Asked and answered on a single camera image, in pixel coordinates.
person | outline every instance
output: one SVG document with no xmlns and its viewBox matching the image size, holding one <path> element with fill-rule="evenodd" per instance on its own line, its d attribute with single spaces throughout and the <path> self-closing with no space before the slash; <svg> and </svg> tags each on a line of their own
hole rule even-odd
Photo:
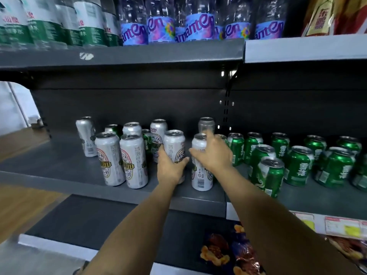
<svg viewBox="0 0 367 275">
<path fill-rule="evenodd" d="M 205 133 L 205 151 L 191 148 L 190 153 L 213 173 L 231 199 L 268 275 L 360 274 L 331 244 L 242 177 L 232 167 L 232 152 L 224 141 L 211 131 Z M 188 161 L 186 157 L 173 163 L 161 145 L 158 186 L 115 228 L 82 275 L 150 273 L 173 191 Z"/>
</svg>

clear plastic bottle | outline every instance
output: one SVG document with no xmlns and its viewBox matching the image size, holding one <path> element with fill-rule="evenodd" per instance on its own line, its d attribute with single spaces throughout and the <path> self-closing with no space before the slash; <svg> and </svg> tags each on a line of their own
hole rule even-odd
<svg viewBox="0 0 367 275">
<path fill-rule="evenodd" d="M 12 47 L 15 50 L 35 49 L 22 1 L 0 0 L 0 2 L 5 7 L 3 20 Z"/>
<path fill-rule="evenodd" d="M 120 0 L 119 14 L 124 45 L 148 44 L 148 28 L 143 0 Z"/>
<path fill-rule="evenodd" d="M 225 39 L 250 38 L 252 0 L 230 0 L 227 4 Z"/>
<path fill-rule="evenodd" d="M 0 51 L 12 51 L 9 36 L 5 30 L 5 22 L 3 20 L 5 8 L 0 8 Z"/>
<path fill-rule="evenodd" d="M 119 46 L 120 27 L 116 17 L 116 7 L 113 0 L 101 0 L 102 11 L 105 17 L 105 31 L 108 46 Z"/>
<path fill-rule="evenodd" d="M 39 49 L 67 49 L 55 0 L 22 0 L 28 27 Z"/>
<path fill-rule="evenodd" d="M 224 39 L 224 19 L 222 9 L 217 9 L 215 12 L 215 27 L 214 27 L 214 39 L 223 40 Z"/>
<path fill-rule="evenodd" d="M 185 12 L 183 5 L 176 3 L 175 5 L 175 41 L 184 42 L 186 40 L 186 28 L 185 28 Z"/>
<path fill-rule="evenodd" d="M 256 16 L 255 39 L 281 38 L 286 16 L 286 0 L 262 0 Z"/>
<path fill-rule="evenodd" d="M 79 34 L 78 18 L 72 0 L 55 0 L 58 17 L 69 48 L 79 48 L 83 44 Z"/>
<path fill-rule="evenodd" d="M 186 0 L 186 41 L 214 38 L 215 0 Z"/>
<path fill-rule="evenodd" d="M 174 0 L 145 0 L 149 43 L 175 42 Z"/>
<path fill-rule="evenodd" d="M 79 33 L 84 48 L 107 47 L 100 0 L 74 0 Z"/>
</svg>

water bottle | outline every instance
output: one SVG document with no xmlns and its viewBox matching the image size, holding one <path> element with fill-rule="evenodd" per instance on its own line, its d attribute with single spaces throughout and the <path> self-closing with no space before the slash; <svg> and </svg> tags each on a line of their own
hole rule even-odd
<svg viewBox="0 0 367 275">
<path fill-rule="evenodd" d="M 117 23 L 115 4 L 113 0 L 101 0 L 101 6 L 105 18 L 105 31 L 108 46 L 119 46 L 120 28 Z"/>
<path fill-rule="evenodd" d="M 22 0 L 28 27 L 38 49 L 67 49 L 55 0 Z"/>
<path fill-rule="evenodd" d="M 85 48 L 107 47 L 105 21 L 100 0 L 74 0 L 79 34 Z"/>
<path fill-rule="evenodd" d="M 229 0 L 225 26 L 225 39 L 250 38 L 252 0 Z"/>
<path fill-rule="evenodd" d="M 144 1 L 120 0 L 119 15 L 123 44 L 148 44 Z"/>
<path fill-rule="evenodd" d="M 214 38 L 215 0 L 186 0 L 186 41 Z"/>
<path fill-rule="evenodd" d="M 176 42 L 184 42 L 186 40 L 186 28 L 185 28 L 185 11 L 183 8 L 183 5 L 176 3 L 175 5 L 175 14 L 176 14 L 176 20 L 175 20 L 175 30 L 176 30 L 176 36 L 175 41 Z"/>
<path fill-rule="evenodd" d="M 5 30 L 5 22 L 3 20 L 5 8 L 0 8 L 0 51 L 12 51 L 9 36 Z"/>
<path fill-rule="evenodd" d="M 215 40 L 223 40 L 225 38 L 224 27 L 223 27 L 224 19 L 223 19 L 222 11 L 223 11 L 222 9 L 217 9 L 215 11 L 215 16 L 214 16 L 214 22 L 215 22 L 214 39 Z"/>
<path fill-rule="evenodd" d="M 3 20 L 10 43 L 15 50 L 35 49 L 27 14 L 21 0 L 0 0 L 5 7 Z"/>
<path fill-rule="evenodd" d="M 281 38 L 286 13 L 286 0 L 262 0 L 256 16 L 255 39 Z"/>
<path fill-rule="evenodd" d="M 174 0 L 145 0 L 148 41 L 175 42 Z"/>
<path fill-rule="evenodd" d="M 83 46 L 79 34 L 78 17 L 72 0 L 55 0 L 58 17 L 69 48 Z"/>
</svg>

